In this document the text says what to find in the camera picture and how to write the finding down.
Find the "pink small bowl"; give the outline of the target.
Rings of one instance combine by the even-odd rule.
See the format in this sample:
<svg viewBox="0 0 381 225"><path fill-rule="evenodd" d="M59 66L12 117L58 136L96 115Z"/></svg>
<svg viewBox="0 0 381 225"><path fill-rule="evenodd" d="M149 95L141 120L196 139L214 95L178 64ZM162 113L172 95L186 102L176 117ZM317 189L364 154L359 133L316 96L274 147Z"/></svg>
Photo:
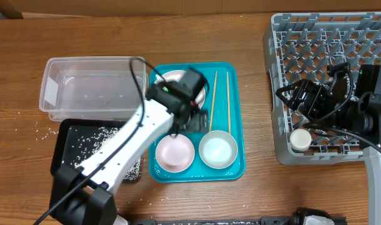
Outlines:
<svg viewBox="0 0 381 225"><path fill-rule="evenodd" d="M156 147L156 161L160 167L170 173L185 171L193 162L195 148L191 140L181 134L176 137L167 135Z"/></svg>

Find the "white cup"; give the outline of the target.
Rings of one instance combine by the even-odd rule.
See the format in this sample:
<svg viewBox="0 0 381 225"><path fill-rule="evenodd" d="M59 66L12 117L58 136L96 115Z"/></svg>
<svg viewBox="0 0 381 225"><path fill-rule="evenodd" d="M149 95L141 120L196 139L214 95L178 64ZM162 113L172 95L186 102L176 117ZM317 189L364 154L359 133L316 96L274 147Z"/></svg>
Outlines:
<svg viewBox="0 0 381 225"><path fill-rule="evenodd" d="M311 134L305 129L295 129L290 134L291 148L295 152L306 152L312 142Z"/></svg>

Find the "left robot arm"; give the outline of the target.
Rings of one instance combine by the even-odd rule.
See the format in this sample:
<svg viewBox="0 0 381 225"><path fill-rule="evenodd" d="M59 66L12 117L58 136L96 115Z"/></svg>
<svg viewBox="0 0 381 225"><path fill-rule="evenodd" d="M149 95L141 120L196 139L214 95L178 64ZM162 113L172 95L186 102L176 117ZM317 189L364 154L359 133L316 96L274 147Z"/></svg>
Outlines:
<svg viewBox="0 0 381 225"><path fill-rule="evenodd" d="M60 166L42 218L51 216L61 224L127 224L114 200L123 177L158 137L191 120L196 97L207 87L205 76L193 68L178 81L152 85L132 117L97 153L77 167Z"/></svg>

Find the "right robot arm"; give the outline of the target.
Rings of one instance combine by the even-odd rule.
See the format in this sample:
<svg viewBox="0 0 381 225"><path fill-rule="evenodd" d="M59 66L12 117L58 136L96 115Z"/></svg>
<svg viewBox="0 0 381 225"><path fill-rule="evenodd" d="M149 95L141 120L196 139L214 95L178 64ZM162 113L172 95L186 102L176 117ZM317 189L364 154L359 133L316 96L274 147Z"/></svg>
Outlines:
<svg viewBox="0 0 381 225"><path fill-rule="evenodd" d="M325 138L348 136L359 142L369 181L369 224L381 224L381 65L363 64L357 79L351 65L327 66L329 81L301 79L275 95L308 122L291 132L296 151L312 144L309 132Z"/></svg>

